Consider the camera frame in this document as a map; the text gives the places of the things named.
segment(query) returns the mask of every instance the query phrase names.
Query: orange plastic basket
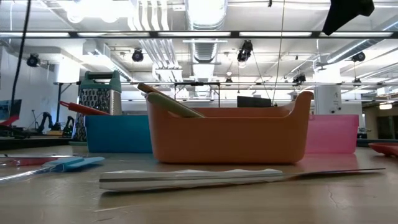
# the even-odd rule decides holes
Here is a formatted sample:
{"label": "orange plastic basket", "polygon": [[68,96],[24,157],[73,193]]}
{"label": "orange plastic basket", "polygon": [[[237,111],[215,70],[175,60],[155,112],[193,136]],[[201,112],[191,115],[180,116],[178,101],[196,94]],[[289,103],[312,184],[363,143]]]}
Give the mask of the orange plastic basket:
{"label": "orange plastic basket", "polygon": [[197,108],[179,118],[147,101],[154,156],[186,164],[291,164],[304,156],[313,94],[275,108]]}

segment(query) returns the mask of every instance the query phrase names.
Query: table surface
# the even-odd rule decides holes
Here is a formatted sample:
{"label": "table surface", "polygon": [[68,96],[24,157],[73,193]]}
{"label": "table surface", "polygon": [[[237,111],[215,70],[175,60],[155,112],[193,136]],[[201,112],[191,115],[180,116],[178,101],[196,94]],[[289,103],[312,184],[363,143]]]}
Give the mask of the table surface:
{"label": "table surface", "polygon": [[[2,153],[87,154],[57,146]],[[309,155],[291,166],[170,165],[150,154],[102,154],[103,166],[50,173],[0,185],[0,223],[397,223],[398,159],[368,148],[354,155]],[[150,192],[99,189],[100,173],[116,170],[279,169],[286,173],[333,169],[387,170],[285,182]],[[0,168],[0,175],[34,167]]]}

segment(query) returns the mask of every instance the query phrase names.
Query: red tray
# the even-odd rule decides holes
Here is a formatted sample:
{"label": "red tray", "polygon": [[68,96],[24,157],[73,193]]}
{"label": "red tray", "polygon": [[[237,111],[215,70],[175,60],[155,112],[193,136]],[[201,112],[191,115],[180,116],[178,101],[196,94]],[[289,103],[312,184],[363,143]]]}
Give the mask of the red tray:
{"label": "red tray", "polygon": [[376,142],[369,143],[369,146],[378,153],[386,156],[398,156],[398,143],[393,142]]}

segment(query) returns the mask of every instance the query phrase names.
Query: blue plastic bin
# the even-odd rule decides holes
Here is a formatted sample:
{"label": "blue plastic bin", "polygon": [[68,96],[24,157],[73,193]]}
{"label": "blue plastic bin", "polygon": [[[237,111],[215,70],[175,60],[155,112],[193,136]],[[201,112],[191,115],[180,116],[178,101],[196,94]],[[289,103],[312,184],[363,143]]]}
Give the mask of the blue plastic bin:
{"label": "blue plastic bin", "polygon": [[147,115],[85,117],[90,152],[152,153]]}

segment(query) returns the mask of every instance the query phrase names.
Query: pink plastic bin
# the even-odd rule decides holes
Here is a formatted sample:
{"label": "pink plastic bin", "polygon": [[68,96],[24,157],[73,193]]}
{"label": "pink plastic bin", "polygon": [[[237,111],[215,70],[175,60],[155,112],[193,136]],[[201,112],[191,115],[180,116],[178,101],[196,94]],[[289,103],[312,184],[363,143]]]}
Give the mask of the pink plastic bin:
{"label": "pink plastic bin", "polygon": [[359,115],[311,115],[305,153],[354,153],[358,126]]}

